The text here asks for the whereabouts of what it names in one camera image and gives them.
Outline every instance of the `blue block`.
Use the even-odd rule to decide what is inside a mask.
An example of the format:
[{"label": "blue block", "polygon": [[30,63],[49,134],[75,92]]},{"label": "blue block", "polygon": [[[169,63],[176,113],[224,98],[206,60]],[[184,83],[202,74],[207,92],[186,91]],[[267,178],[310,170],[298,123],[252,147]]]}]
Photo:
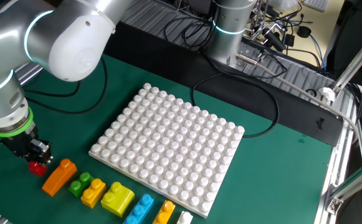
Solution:
[{"label": "blue block", "polygon": [[140,224],[153,206],[153,202],[150,195],[144,194],[123,224]]}]

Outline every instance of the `yellow block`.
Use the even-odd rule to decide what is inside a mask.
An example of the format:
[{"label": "yellow block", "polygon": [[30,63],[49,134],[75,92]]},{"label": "yellow block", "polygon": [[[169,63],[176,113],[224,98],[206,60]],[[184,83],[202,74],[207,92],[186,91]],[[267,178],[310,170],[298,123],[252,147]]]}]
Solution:
[{"label": "yellow block", "polygon": [[106,191],[106,184],[100,179],[94,179],[87,190],[82,194],[81,201],[84,205],[94,208],[96,203]]},{"label": "yellow block", "polygon": [[123,218],[126,208],[134,198],[135,194],[130,189],[122,186],[119,182],[114,182],[100,203],[102,203],[103,208]]},{"label": "yellow block", "polygon": [[170,216],[173,214],[174,209],[175,205],[171,201],[165,201],[153,224],[167,224]]}]

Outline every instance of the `green table surface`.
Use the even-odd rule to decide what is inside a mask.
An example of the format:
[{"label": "green table surface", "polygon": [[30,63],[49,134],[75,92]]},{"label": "green table surface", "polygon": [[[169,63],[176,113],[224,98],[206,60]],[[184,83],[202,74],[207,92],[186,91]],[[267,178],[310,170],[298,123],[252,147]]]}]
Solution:
[{"label": "green table surface", "polygon": [[[40,137],[52,142],[55,157],[43,178],[29,173],[25,161],[0,145],[0,213],[13,223],[123,223],[124,218],[105,210],[100,202],[94,209],[83,205],[67,189],[70,181],[54,197],[42,191],[48,176],[65,158],[73,161],[79,170],[72,180],[81,172],[89,172],[107,185],[118,181],[134,191],[135,200],[126,215],[143,194],[150,194],[155,204],[143,223],[152,223],[166,200],[91,158],[88,151],[144,83],[149,82],[184,101],[191,100],[190,89],[114,58],[105,59],[109,73],[108,91],[95,110],[83,115],[66,115],[30,104]],[[76,96],[26,96],[63,110],[83,110],[99,98],[103,81],[100,64],[82,82]],[[62,82],[43,72],[29,88],[68,93],[75,88],[75,83]],[[261,132],[271,124],[267,119],[202,93],[196,93],[196,103],[218,117],[242,125],[246,134]],[[193,223],[313,223],[330,152],[331,146],[282,125],[264,136],[243,139],[208,218],[192,213]],[[176,223],[183,210],[186,209],[177,205],[168,223]]]}]

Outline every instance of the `green block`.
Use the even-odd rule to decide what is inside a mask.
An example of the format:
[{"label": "green block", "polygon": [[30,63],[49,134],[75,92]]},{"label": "green block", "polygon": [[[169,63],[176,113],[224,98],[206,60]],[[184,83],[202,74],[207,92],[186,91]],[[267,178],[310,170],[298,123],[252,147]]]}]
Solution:
[{"label": "green block", "polygon": [[69,187],[69,191],[72,192],[77,198],[81,197],[82,192],[89,187],[93,177],[85,172],[80,175],[79,180],[73,181]]}]

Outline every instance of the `white baseplate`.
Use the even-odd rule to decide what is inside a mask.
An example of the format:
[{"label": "white baseplate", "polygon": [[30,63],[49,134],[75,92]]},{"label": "white baseplate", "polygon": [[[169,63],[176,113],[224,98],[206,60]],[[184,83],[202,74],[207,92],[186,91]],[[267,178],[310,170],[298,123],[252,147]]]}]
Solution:
[{"label": "white baseplate", "polygon": [[146,83],[89,155],[207,218],[243,134]]}]

